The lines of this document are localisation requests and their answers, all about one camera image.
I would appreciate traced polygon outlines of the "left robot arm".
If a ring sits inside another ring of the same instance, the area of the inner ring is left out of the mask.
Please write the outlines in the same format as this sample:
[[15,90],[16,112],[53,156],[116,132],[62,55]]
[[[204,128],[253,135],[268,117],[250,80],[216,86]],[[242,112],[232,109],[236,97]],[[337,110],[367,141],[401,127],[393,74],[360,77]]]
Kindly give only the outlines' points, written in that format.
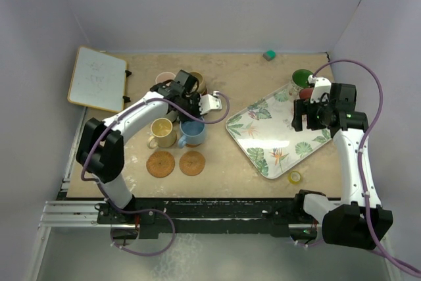
[[182,120],[200,117],[199,80],[180,70],[175,79],[155,84],[138,102],[103,119],[89,119],[82,132],[76,161],[82,165],[81,179],[95,182],[114,203],[112,215],[121,223],[135,217],[134,196],[123,176],[124,146],[142,128],[176,111]]

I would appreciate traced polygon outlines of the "pink mug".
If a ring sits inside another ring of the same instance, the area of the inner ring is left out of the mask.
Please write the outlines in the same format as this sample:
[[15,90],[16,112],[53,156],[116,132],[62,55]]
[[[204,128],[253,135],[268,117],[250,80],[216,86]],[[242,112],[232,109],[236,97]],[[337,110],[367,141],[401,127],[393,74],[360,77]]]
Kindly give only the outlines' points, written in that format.
[[169,86],[175,77],[176,75],[173,72],[162,72],[155,78],[155,83],[159,86]]

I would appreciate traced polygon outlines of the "red patterned mug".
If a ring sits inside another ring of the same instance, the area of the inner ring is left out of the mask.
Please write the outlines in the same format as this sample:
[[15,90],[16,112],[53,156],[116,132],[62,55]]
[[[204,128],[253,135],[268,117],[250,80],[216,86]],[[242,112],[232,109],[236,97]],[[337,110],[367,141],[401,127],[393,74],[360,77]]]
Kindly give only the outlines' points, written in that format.
[[310,99],[314,88],[304,88],[299,92],[299,99]]

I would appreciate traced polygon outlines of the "tan ceramic mug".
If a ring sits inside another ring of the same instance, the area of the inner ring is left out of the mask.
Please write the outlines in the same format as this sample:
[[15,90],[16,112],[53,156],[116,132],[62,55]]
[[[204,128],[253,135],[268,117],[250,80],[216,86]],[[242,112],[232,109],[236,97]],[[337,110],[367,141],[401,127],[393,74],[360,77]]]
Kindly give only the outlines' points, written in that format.
[[190,74],[198,80],[198,82],[195,83],[192,91],[196,91],[200,95],[207,94],[207,86],[205,83],[205,79],[203,78],[203,75],[199,72],[190,72]]

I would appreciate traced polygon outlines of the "green cup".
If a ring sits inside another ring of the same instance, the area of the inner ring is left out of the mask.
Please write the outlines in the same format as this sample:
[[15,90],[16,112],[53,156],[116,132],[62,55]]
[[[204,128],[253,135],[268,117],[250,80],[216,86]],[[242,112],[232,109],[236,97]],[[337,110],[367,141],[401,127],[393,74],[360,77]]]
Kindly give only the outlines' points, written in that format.
[[309,88],[310,84],[308,82],[308,78],[312,75],[313,72],[307,69],[296,70],[291,77],[292,90],[294,92],[300,92],[302,89]]

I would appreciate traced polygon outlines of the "cream mug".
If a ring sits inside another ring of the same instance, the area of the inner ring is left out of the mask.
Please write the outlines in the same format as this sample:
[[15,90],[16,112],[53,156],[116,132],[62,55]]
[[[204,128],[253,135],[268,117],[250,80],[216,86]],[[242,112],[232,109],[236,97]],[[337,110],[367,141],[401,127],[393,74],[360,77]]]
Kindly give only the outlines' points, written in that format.
[[149,149],[169,148],[176,143],[177,133],[167,118],[158,118],[151,124],[151,137],[147,141]]

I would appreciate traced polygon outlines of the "woven rattan coaster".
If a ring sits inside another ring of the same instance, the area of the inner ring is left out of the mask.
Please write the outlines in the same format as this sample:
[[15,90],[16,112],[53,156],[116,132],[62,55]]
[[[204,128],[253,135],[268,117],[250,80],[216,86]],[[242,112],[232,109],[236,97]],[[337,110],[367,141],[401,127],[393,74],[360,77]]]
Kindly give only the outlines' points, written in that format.
[[205,157],[198,151],[184,153],[179,161],[180,170],[188,176],[197,176],[205,168]]
[[148,173],[155,178],[167,177],[175,167],[174,156],[167,151],[154,152],[146,162]]

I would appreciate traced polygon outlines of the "light wood coaster smooth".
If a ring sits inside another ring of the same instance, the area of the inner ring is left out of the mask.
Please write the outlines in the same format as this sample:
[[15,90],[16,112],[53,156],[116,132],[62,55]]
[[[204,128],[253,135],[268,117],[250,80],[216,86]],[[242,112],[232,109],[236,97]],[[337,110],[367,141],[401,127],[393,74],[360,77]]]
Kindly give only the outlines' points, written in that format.
[[190,147],[190,148],[194,148],[194,147],[198,147],[198,146],[200,146],[201,144],[186,144],[185,146],[186,147]]

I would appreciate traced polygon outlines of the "light blue mug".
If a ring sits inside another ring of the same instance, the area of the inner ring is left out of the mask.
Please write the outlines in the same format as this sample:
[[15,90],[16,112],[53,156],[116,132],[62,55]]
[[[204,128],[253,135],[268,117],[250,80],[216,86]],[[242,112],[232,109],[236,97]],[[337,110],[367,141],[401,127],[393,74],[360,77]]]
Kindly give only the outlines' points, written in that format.
[[183,122],[180,124],[180,133],[179,148],[185,147],[186,144],[202,144],[206,138],[206,126],[197,121]]

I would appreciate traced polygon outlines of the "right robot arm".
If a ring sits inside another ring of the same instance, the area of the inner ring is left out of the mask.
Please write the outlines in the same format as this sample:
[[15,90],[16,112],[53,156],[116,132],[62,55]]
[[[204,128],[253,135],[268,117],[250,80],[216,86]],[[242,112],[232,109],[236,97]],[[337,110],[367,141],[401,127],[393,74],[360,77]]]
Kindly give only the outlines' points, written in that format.
[[355,110],[354,85],[311,80],[312,94],[293,102],[292,126],[300,132],[328,129],[339,153],[342,194],[335,205],[323,193],[300,190],[293,199],[293,217],[315,219],[328,244],[373,250],[393,224],[376,192],[368,158],[368,118]]

